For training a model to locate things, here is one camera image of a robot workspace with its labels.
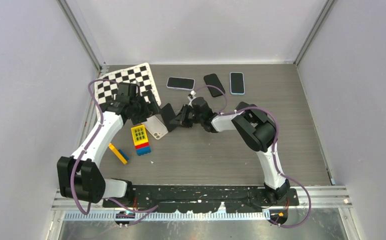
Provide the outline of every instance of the white wall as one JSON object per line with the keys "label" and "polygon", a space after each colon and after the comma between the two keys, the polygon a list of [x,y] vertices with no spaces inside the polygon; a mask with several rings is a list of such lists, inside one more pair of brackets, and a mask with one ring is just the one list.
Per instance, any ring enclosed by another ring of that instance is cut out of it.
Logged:
{"label": "white wall", "polygon": [[299,72],[336,183],[386,239],[386,1],[339,0]]}
{"label": "white wall", "polygon": [[0,1],[0,240],[44,239],[95,75],[56,1]]}
{"label": "white wall", "polygon": [[118,65],[293,62],[326,0],[70,2],[97,55]]}

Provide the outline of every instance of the yellow lego brick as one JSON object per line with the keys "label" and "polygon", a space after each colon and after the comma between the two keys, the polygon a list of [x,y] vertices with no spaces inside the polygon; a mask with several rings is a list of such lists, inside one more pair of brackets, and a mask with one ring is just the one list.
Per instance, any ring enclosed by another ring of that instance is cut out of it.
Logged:
{"label": "yellow lego brick", "polygon": [[146,128],[143,124],[138,126],[133,126],[131,128],[131,135],[132,135],[132,141],[134,142],[134,146],[149,142],[148,135],[146,133]]}
{"label": "yellow lego brick", "polygon": [[112,145],[112,143],[109,143],[109,149],[121,160],[123,164],[127,164],[127,160],[121,155],[121,153],[118,151],[118,149]]}

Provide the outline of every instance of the wood grain surface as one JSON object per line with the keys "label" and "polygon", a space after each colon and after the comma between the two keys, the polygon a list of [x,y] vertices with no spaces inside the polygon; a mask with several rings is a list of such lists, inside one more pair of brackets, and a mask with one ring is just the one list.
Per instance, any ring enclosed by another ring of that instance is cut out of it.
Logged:
{"label": "wood grain surface", "polygon": [[[111,66],[109,72],[131,66]],[[304,185],[330,185],[314,123],[296,66],[292,64],[233,65],[151,65],[162,102],[171,103],[175,112],[187,104],[188,91],[166,88],[168,77],[196,80],[196,88],[205,84],[203,77],[215,73],[225,88],[232,111],[239,102],[268,109],[280,124],[278,154],[284,172]],[[245,95],[231,95],[230,72],[244,73]],[[205,88],[197,93],[216,111],[224,97],[211,97]],[[130,133],[131,121],[112,140],[129,157],[124,165],[108,149],[100,164],[105,178],[132,181],[135,184],[257,185],[264,183],[258,157],[236,131],[208,133],[200,125],[177,128],[156,140],[148,136],[152,152],[137,156]]]}

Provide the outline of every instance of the blue block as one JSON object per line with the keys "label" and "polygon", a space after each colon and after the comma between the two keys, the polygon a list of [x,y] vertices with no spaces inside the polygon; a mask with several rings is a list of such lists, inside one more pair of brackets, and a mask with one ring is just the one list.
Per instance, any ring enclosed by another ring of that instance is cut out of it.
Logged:
{"label": "blue block", "polygon": [[145,154],[149,154],[152,152],[151,150],[151,147],[150,146],[145,146],[145,147],[142,147],[142,148],[139,148],[139,149],[136,149],[135,150],[137,152],[137,155],[141,156],[141,155],[145,155]]}
{"label": "blue block", "polygon": [[121,149],[118,149],[118,152],[125,158],[125,160],[127,161],[130,160],[128,156]]}

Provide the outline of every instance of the black smartphone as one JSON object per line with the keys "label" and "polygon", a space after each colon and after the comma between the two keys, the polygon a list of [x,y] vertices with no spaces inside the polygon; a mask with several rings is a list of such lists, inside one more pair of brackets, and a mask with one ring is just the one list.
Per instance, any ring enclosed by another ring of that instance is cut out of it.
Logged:
{"label": "black smartphone", "polygon": [[233,95],[245,94],[245,79],[241,72],[230,73],[230,92]]}
{"label": "black smartphone", "polygon": [[184,77],[169,77],[166,81],[166,87],[169,89],[178,90],[193,90],[195,88],[195,80]]}
{"label": "black smartphone", "polygon": [[[215,86],[215,87],[219,88],[224,94],[226,93],[226,90],[224,89],[223,85],[221,84],[220,80],[218,79],[218,76],[215,73],[204,76],[203,80],[205,80],[206,85]],[[213,98],[216,98],[216,97],[223,95],[220,91],[218,91],[217,89],[215,89],[213,87],[208,87],[207,89],[209,89],[210,95]]]}

